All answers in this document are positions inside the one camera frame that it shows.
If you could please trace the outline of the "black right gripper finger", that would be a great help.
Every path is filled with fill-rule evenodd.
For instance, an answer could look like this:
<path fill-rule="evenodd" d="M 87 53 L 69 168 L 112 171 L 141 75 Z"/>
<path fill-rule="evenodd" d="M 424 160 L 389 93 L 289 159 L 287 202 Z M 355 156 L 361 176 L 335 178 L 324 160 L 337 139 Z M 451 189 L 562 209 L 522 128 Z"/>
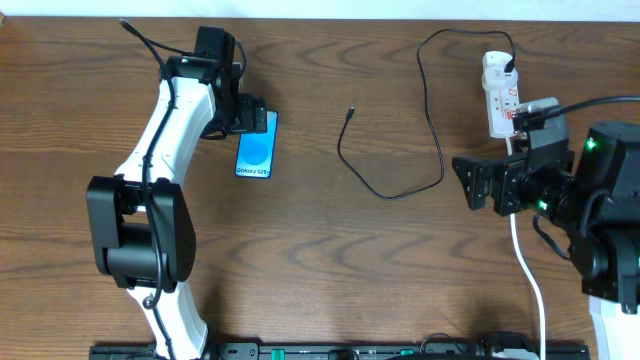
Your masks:
<path fill-rule="evenodd" d="M 471 210 L 479 210 L 486 206 L 491 191 L 492 175 L 484 172 L 467 172 L 464 186 L 468 206 Z"/>
<path fill-rule="evenodd" d="M 457 175 L 474 175 L 486 169 L 491 169 L 494 161 L 469 156 L 454 156 L 452 158 L 452 167 Z"/>

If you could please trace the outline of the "blue screen Galaxy smartphone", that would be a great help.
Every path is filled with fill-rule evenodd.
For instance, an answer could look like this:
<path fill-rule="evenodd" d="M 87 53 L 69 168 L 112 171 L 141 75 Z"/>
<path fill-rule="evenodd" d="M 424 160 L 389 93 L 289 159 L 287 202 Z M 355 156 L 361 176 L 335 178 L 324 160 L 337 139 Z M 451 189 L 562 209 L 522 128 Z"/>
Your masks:
<path fill-rule="evenodd" d="M 265 133 L 240 136 L 235 175 L 243 178 L 268 179 L 271 177 L 278 130 L 278 113 L 267 112 Z"/>

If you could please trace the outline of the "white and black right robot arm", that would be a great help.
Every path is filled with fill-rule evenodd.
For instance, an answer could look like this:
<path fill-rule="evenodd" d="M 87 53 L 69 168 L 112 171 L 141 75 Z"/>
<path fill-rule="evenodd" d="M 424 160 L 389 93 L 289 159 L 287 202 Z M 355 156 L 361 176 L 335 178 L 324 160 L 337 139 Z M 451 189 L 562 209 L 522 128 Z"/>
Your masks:
<path fill-rule="evenodd" d="M 531 209 L 569 238 L 603 359 L 639 356 L 639 128 L 600 122 L 576 158 L 562 119 L 518 120 L 524 134 L 502 159 L 456 156 L 470 209 L 494 200 L 501 216 Z"/>

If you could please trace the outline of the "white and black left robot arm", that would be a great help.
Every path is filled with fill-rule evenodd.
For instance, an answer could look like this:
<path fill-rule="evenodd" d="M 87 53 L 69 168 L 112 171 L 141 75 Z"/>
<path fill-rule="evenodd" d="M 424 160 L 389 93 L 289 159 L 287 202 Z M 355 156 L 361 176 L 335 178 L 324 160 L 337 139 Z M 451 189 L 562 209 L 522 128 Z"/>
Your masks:
<path fill-rule="evenodd" d="M 96 266 L 142 309 L 156 358 L 201 359 L 208 350 L 188 282 L 196 232 L 182 190 L 198 142 L 239 135 L 236 175 L 271 175 L 278 114 L 240 93 L 242 71 L 239 63 L 169 58 L 134 150 L 113 176 L 95 176 L 87 188 Z"/>

